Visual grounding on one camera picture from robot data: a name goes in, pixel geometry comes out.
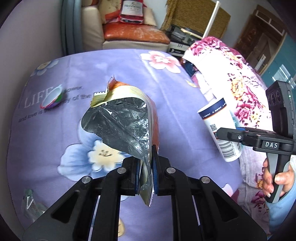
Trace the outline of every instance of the white wall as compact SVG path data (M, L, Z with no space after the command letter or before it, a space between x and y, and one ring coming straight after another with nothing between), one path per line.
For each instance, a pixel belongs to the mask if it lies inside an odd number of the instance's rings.
M61 0L23 0L0 29L0 213L19 238L23 228L12 205L6 174L9 129L32 71L62 56L60 9Z
M236 44L250 14L253 13L258 4L279 17L266 0L220 0L220 2L221 8L231 15L227 30L222 38L222 41L230 47Z
M258 4L279 17L267 0L220 0L220 2L221 7L231 15L228 28L222 38L222 41L230 47L235 45L248 17ZM144 0L144 3L153 9L157 26L160 28L166 15L166 0Z
M144 4L153 9L157 27L160 28L166 16L166 0L144 0Z

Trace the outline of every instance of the floral blanket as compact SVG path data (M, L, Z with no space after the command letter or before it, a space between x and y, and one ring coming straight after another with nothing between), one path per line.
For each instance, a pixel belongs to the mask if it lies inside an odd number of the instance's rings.
M209 102L223 97L236 126L272 130L266 86L239 52L217 38L207 37L195 42L183 59L196 68L191 85L198 86ZM269 234L268 209L260 190L265 158L265 153L243 147L239 160L244 183L239 188L238 203Z
M85 175L105 176L128 155L84 131L80 120L93 93L105 91L112 75L145 92L156 104L159 154L186 175L209 176L227 193L242 183L239 162L227 163L197 114L207 104L180 63L167 53L148 50L102 50L66 56L40 65L25 86L12 119L7 176L17 216L25 189L50 207ZM48 93L63 86L60 105L44 111ZM173 239L170 197L154 195L151 207L141 197L122 197L119 240Z

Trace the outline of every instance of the fingernail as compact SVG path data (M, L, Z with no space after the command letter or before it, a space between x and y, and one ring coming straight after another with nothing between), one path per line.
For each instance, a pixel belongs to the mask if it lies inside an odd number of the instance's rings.
M274 177L274 181L275 181L276 183L279 182L279 181L281 181L281 177L278 176L278 175L276 175L276 176Z

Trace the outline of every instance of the orange packaging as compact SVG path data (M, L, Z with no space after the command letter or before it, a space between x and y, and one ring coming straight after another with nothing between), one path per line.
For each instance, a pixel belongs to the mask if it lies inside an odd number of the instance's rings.
M159 145L155 103L137 87L119 82L112 76L106 91L94 94L91 107L81 123L84 130L96 133L109 147L141 159L139 194L145 204L150 206L154 192L151 170L152 145L156 145L157 149Z

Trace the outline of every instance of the metal screw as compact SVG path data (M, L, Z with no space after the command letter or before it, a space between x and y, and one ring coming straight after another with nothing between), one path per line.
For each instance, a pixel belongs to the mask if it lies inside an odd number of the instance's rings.
M167 169L167 172L170 173L170 174L173 174L173 173L176 172L176 169L173 168L173 167L169 167L169 168Z
M210 178L208 178L208 177L202 177L202 182L203 183L209 183L210 182Z
M123 173L126 172L126 169L125 169L124 167L120 167L120 168L117 169L117 172L118 172L119 174L123 174Z
M85 177L82 178L81 181L82 181L83 183L89 183L89 182L91 181L91 177L89 177L89 176L85 176Z

